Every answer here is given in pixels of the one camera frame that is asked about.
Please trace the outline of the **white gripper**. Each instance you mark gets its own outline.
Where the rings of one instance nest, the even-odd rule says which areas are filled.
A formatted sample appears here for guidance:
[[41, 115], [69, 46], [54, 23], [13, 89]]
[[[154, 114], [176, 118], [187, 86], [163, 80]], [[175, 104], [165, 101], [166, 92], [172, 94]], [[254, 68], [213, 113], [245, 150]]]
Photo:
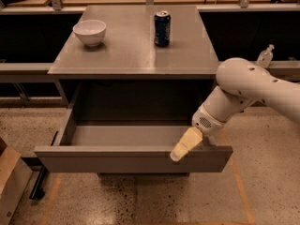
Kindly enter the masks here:
[[170, 153], [172, 161], [178, 162], [185, 157], [189, 151], [203, 141], [204, 136], [212, 136], [225, 126], [224, 116], [215, 108], [201, 105], [193, 114], [192, 126], [181, 137]]

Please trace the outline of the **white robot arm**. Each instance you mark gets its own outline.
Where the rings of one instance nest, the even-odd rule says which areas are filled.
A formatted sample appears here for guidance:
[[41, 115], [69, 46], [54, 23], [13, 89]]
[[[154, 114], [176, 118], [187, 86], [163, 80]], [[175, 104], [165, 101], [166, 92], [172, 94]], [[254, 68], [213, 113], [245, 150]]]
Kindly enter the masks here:
[[272, 76], [265, 68], [243, 58], [222, 62], [216, 72], [217, 86], [193, 114], [189, 128], [170, 153], [177, 162], [211, 136], [236, 114], [260, 102], [295, 123], [300, 123], [300, 84]]

